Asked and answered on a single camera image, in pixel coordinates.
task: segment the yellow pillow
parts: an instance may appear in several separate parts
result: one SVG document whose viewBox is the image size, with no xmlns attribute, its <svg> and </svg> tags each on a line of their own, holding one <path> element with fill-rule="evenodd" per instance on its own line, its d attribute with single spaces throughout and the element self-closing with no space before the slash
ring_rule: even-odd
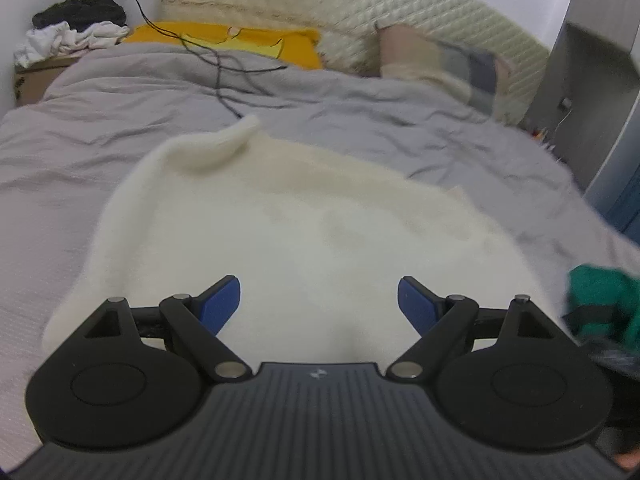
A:
<svg viewBox="0 0 640 480">
<path fill-rule="evenodd" d="M 320 33 L 313 28 L 268 30 L 196 22 L 159 22 L 156 25 L 179 34 L 185 40 L 216 50 L 245 50 L 288 61 L 302 68 L 322 68 L 320 57 L 314 50 Z M 163 36 L 149 25 L 140 25 L 124 41 L 181 44 L 180 40 Z"/>
</svg>

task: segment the green cloth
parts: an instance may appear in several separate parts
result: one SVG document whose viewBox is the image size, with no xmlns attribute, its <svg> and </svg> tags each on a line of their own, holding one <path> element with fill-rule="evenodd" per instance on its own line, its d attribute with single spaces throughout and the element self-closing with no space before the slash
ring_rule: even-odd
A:
<svg viewBox="0 0 640 480">
<path fill-rule="evenodd" d="M 593 305 L 610 314 L 596 322 L 581 320 L 572 327 L 575 335 L 606 336 L 640 351 L 640 280 L 621 270 L 581 265 L 569 272 L 568 303 L 570 312 Z"/>
</svg>

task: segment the blue door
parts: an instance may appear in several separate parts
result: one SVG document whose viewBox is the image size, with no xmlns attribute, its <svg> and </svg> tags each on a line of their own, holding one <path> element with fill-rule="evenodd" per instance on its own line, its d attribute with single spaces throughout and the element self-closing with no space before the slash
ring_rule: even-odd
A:
<svg viewBox="0 0 640 480">
<path fill-rule="evenodd" d="M 616 200 L 606 219 L 636 244 L 640 244 L 640 166 Z"/>
</svg>

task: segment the gray bedsheet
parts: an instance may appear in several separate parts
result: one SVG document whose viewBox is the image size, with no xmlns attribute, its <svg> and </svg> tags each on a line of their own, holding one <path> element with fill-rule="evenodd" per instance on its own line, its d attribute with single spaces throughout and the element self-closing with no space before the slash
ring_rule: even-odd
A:
<svg viewBox="0 0 640 480">
<path fill-rule="evenodd" d="M 279 64 L 237 56 L 251 69 Z M 44 325 L 78 275 L 114 187 L 165 139 L 236 120 L 216 100 L 215 79 L 215 68 L 181 47 L 124 44 L 86 56 L 43 102 L 2 121 L 0 466 L 37 443 L 23 391 L 41 361 Z M 257 114 L 267 131 L 420 182 L 462 186 L 515 238 L 558 309 L 566 273 L 578 264 L 640 274 L 638 248 L 584 202 L 562 165 L 523 133 L 436 89 L 297 68 L 249 78 L 223 71 L 222 86 L 233 106 Z"/>
</svg>

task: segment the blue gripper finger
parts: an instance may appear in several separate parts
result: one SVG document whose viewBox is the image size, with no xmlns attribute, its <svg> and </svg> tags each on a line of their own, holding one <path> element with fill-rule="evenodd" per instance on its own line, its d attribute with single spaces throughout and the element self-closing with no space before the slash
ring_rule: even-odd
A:
<svg viewBox="0 0 640 480">
<path fill-rule="evenodd" d="M 235 276 L 225 276 L 194 298 L 191 311 L 209 332 L 217 335 L 239 304 L 240 281 Z"/>
<path fill-rule="evenodd" d="M 443 299 L 411 276 L 398 283 L 398 306 L 420 336 L 442 317 Z"/>
</svg>

